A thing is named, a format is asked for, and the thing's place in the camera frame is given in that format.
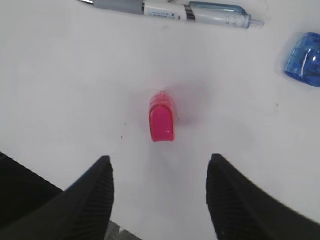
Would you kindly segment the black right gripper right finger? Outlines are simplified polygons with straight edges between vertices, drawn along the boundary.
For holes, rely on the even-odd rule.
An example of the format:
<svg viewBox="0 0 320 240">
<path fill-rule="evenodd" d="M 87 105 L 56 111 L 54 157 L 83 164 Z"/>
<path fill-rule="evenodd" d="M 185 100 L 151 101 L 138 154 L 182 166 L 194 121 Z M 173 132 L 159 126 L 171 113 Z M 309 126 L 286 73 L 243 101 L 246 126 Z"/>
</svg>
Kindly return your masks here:
<svg viewBox="0 0 320 240">
<path fill-rule="evenodd" d="M 221 154 L 212 155 L 206 204 L 219 240 L 318 240 L 320 225 L 277 201 Z"/>
</svg>

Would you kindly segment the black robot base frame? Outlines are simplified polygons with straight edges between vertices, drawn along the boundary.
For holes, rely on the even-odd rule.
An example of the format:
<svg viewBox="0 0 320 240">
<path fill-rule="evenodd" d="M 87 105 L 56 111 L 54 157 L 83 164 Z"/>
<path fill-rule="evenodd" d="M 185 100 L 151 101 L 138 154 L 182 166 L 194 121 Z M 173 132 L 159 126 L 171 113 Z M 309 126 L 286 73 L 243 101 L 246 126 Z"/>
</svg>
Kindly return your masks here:
<svg viewBox="0 0 320 240">
<path fill-rule="evenodd" d="M 19 221 L 59 195 L 62 190 L 0 154 L 0 228 Z"/>
</svg>

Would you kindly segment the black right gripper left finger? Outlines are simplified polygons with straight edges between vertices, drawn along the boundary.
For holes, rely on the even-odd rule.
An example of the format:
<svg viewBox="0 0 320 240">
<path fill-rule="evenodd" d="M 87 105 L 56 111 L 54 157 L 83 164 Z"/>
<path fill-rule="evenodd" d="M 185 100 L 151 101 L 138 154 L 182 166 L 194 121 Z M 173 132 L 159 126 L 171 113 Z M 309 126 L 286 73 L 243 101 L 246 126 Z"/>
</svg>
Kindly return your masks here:
<svg viewBox="0 0 320 240">
<path fill-rule="evenodd" d="M 102 156 L 72 186 L 13 224 L 2 240 L 103 240 L 114 204 L 113 167 Z"/>
</svg>

